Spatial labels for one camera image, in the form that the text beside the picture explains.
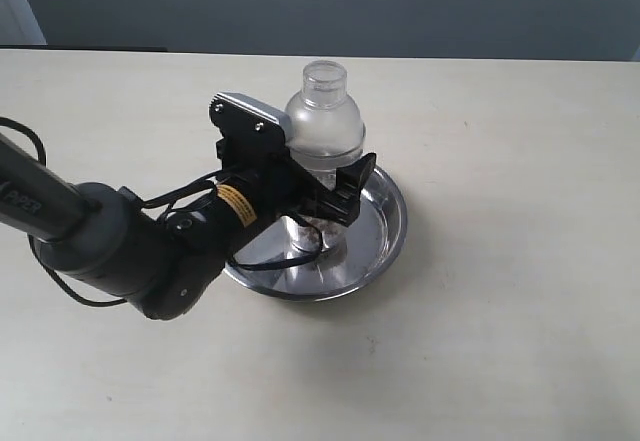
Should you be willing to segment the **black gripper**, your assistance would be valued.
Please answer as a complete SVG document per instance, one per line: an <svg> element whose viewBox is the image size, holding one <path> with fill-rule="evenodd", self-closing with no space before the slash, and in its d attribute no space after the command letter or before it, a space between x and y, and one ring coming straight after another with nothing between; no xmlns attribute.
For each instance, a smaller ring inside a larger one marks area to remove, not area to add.
<svg viewBox="0 0 640 441"><path fill-rule="evenodd" d="M217 215L231 249L242 249L274 223L288 219L287 232L299 249L337 246L360 214L360 193L376 166L370 152L336 169L330 190L292 157L267 160L260 167L234 169L216 184Z"/></svg>

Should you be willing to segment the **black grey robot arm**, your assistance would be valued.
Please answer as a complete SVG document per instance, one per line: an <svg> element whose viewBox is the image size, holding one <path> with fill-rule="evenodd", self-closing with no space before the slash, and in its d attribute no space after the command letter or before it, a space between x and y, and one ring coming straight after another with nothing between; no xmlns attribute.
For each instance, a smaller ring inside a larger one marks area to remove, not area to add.
<svg viewBox="0 0 640 441"><path fill-rule="evenodd" d="M221 168L162 196L65 182L29 154L1 142L1 221L25 233L32 254L60 287L79 280L167 321L186 313L238 251L282 217L351 225L376 164L366 154L323 186L291 155L282 137L253 141L224 134Z"/></svg>

